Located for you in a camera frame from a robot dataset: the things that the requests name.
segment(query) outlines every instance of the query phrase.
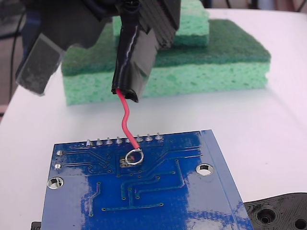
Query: screw hole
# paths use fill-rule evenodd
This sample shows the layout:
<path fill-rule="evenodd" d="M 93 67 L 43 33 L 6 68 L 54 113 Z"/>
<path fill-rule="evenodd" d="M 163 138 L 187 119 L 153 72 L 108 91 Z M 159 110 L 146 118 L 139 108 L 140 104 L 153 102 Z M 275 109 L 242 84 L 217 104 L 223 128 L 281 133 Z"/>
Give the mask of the screw hole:
<path fill-rule="evenodd" d="M 295 227 L 300 230 L 305 229 L 307 227 L 307 222 L 304 219 L 298 219 L 295 222 Z"/>
<path fill-rule="evenodd" d="M 52 177 L 47 183 L 47 186 L 50 189 L 58 189 L 61 188 L 63 185 L 64 180 L 60 177 Z"/>
<path fill-rule="evenodd" d="M 270 224 L 275 220 L 276 215 L 272 210 L 266 208 L 258 212 L 257 218 L 262 224 Z"/>
<path fill-rule="evenodd" d="M 200 164 L 196 167 L 196 172 L 202 176 L 209 176 L 213 173 L 213 167 L 209 164 Z"/>

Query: white table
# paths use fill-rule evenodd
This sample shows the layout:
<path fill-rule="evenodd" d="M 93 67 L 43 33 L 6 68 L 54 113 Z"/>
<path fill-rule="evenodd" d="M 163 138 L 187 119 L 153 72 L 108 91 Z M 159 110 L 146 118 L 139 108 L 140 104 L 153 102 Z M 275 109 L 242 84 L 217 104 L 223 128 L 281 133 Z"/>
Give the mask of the white table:
<path fill-rule="evenodd" d="M 267 89 L 130 102 L 132 133 L 212 129 L 244 202 L 307 192 L 306 15 L 210 15 L 236 22 L 270 51 Z M 29 229 L 41 220 L 55 143 L 124 137 L 123 113 L 119 101 L 67 107 L 60 70 L 44 97 L 19 87 L 0 125 L 0 229 Z"/>

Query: green sponge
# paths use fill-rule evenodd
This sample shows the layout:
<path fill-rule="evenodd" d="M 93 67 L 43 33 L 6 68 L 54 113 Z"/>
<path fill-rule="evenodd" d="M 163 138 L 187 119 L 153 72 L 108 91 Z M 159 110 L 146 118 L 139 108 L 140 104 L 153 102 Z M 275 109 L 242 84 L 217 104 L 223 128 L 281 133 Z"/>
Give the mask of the green sponge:
<path fill-rule="evenodd" d="M 209 42 L 209 13 L 199 0 L 181 0 L 180 28 L 172 47 L 206 46 Z M 120 17 L 113 17 L 115 44 L 119 42 Z"/>
<path fill-rule="evenodd" d="M 68 50 L 62 63 L 67 104 L 117 99 L 111 93 L 116 59 L 111 30 L 107 25 L 91 49 Z M 144 97 L 264 88 L 270 59 L 269 52 L 235 23 L 210 20 L 207 47 L 159 51 Z"/>

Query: red wire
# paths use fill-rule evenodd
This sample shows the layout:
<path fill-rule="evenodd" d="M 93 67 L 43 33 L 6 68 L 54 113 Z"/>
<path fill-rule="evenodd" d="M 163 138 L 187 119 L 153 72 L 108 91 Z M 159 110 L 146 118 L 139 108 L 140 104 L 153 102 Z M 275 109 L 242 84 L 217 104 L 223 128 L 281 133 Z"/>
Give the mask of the red wire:
<path fill-rule="evenodd" d="M 123 121 L 121 122 L 121 126 L 123 128 L 123 131 L 126 134 L 127 138 L 130 140 L 130 142 L 133 145 L 133 147 L 135 149 L 139 149 L 140 146 L 139 146 L 138 142 L 135 140 L 135 138 L 130 133 L 130 131 L 129 131 L 128 127 L 127 127 L 127 122 L 128 122 L 130 110 L 129 110 L 129 106 L 128 106 L 127 102 L 126 102 L 125 96 L 121 93 L 120 89 L 116 89 L 116 93 L 117 93 L 118 97 L 120 98 L 120 100 L 121 100 L 121 102 L 122 102 L 122 104 L 124 106 L 124 110 L 125 110 L 125 115 L 124 115 Z"/>

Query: blue circuit board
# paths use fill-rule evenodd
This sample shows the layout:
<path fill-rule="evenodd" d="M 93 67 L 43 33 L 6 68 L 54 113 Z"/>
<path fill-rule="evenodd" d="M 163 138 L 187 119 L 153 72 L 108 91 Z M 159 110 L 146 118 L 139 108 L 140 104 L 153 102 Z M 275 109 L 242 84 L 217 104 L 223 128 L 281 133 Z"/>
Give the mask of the blue circuit board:
<path fill-rule="evenodd" d="M 41 229 L 253 229 L 211 130 L 152 138 L 132 167 L 124 139 L 56 144 Z"/>

